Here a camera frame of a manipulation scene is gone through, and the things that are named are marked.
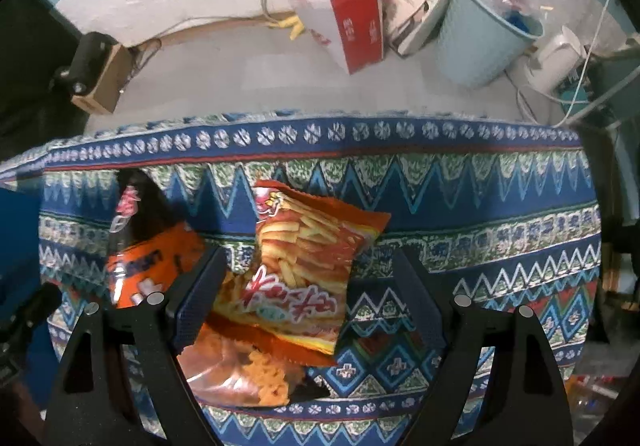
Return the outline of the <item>orange black snack bag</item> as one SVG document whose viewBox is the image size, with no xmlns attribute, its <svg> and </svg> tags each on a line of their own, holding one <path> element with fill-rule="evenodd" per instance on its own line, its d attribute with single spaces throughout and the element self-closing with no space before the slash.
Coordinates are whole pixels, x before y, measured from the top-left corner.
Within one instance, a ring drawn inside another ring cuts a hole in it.
<svg viewBox="0 0 640 446">
<path fill-rule="evenodd" d="M 164 292 L 201 258 L 205 243 L 140 169 L 117 172 L 119 199 L 107 240 L 106 278 L 114 307 Z"/>
</svg>

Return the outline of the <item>light blue waste bin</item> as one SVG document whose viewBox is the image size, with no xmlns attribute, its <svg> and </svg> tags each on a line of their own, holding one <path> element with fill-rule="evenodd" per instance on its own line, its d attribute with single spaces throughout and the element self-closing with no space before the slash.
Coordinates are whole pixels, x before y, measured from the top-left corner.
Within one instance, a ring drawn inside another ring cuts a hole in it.
<svg viewBox="0 0 640 446">
<path fill-rule="evenodd" d="M 484 87 L 542 36 L 536 17 L 519 15 L 511 23 L 482 0 L 450 0 L 437 37 L 437 66 L 454 84 Z"/>
</svg>

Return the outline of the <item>black round speaker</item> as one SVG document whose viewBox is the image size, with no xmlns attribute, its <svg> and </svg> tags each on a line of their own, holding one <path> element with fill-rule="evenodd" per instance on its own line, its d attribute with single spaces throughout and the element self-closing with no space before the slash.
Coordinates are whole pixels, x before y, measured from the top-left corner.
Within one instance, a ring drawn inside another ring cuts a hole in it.
<svg viewBox="0 0 640 446">
<path fill-rule="evenodd" d="M 73 95 L 88 95 L 96 88 L 116 44 L 113 37 L 101 32 L 82 35 L 72 62 L 55 70 L 53 82 L 66 87 Z"/>
</svg>

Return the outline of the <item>red fries snack bag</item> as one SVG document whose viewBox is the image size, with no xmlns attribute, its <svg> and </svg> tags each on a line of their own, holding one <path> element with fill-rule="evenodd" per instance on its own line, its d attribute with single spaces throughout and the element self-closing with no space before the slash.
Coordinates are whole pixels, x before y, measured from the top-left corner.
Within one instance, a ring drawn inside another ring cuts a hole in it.
<svg viewBox="0 0 640 446">
<path fill-rule="evenodd" d="M 352 264 L 390 221 L 275 180 L 254 187 L 252 262 L 222 282 L 209 318 L 229 338 L 303 366 L 334 365 Z"/>
</svg>

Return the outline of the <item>yellow banana peel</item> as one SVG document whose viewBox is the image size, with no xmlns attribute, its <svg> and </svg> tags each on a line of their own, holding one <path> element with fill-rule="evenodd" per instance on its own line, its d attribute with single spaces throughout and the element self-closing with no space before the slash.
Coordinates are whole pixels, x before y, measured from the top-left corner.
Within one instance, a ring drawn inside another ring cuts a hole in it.
<svg viewBox="0 0 640 446">
<path fill-rule="evenodd" d="M 288 38 L 296 40 L 304 31 L 305 26 L 297 15 L 290 15 L 282 20 L 271 20 L 266 23 L 269 28 L 288 29 Z"/>
</svg>

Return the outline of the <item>cardboard box blue rim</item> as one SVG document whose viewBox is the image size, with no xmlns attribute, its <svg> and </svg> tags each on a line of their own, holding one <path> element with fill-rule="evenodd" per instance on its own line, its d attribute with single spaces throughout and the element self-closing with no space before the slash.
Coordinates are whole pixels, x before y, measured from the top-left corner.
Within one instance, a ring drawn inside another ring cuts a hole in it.
<svg viewBox="0 0 640 446">
<path fill-rule="evenodd" d="M 35 194 L 1 188 L 1 320 L 30 297 L 41 284 L 39 264 L 40 200 Z M 32 335 L 22 380 L 39 410 L 50 400 L 58 371 L 58 356 L 51 343 L 47 322 Z"/>
</svg>

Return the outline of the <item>blue patterned tablecloth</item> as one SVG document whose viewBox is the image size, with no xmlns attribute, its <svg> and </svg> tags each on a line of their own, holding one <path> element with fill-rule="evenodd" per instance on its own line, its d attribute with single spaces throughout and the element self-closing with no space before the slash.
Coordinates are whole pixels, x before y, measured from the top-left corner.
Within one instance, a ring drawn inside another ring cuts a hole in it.
<svg viewBox="0 0 640 446">
<path fill-rule="evenodd" d="M 588 158 L 567 128 L 456 117 L 215 115 L 57 140 L 5 160 L 3 186 L 41 199 L 40 274 L 63 285 L 49 328 L 62 352 L 80 311 L 107 296 L 116 172 L 139 168 L 242 272 L 254 250 L 252 189 L 272 179 L 390 215 L 352 269 L 324 400 L 273 410 L 205 408 L 228 445 L 391 445 L 439 364 L 395 288 L 392 256 L 418 251 L 456 295 L 526 304 L 559 370 L 582 355 L 600 267 L 601 218 Z"/>
</svg>

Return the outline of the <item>red white paper bag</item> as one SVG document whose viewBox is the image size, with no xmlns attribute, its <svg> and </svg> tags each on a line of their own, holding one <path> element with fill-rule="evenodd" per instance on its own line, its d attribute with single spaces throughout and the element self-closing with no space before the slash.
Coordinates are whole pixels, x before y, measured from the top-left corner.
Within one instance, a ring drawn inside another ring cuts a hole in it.
<svg viewBox="0 0 640 446">
<path fill-rule="evenodd" d="M 306 32 L 349 75 L 384 58 L 389 1 L 288 0 Z"/>
</svg>

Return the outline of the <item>orange chips clear bag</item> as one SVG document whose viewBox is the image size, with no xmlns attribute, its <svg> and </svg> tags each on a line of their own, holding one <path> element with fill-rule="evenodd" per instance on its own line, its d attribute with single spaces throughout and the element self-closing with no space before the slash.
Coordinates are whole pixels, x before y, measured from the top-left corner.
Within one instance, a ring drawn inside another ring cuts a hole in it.
<svg viewBox="0 0 640 446">
<path fill-rule="evenodd" d="M 276 408 L 330 395 L 305 368 L 226 338 L 208 326 L 178 356 L 194 396 L 214 406 Z"/>
</svg>

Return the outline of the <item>white electric kettle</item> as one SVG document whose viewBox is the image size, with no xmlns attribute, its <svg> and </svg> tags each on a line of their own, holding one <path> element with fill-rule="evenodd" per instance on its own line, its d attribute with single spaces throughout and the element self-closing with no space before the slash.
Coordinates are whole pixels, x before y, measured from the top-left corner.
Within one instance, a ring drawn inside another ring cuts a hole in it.
<svg viewBox="0 0 640 446">
<path fill-rule="evenodd" d="M 518 88 L 529 86 L 540 93 L 550 94 L 585 61 L 586 56 L 575 32 L 563 25 L 532 55 L 519 56 L 506 69 L 506 76 Z"/>
</svg>

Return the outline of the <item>small cardboard box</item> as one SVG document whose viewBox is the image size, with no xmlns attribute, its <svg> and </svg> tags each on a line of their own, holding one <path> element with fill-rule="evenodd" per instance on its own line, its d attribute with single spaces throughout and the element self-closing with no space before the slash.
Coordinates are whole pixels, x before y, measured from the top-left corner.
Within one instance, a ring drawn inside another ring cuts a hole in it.
<svg viewBox="0 0 640 446">
<path fill-rule="evenodd" d="M 113 114 L 132 69 L 134 57 L 131 52 L 122 44 L 116 44 L 93 90 L 87 95 L 74 94 L 70 102 L 91 115 Z"/>
</svg>

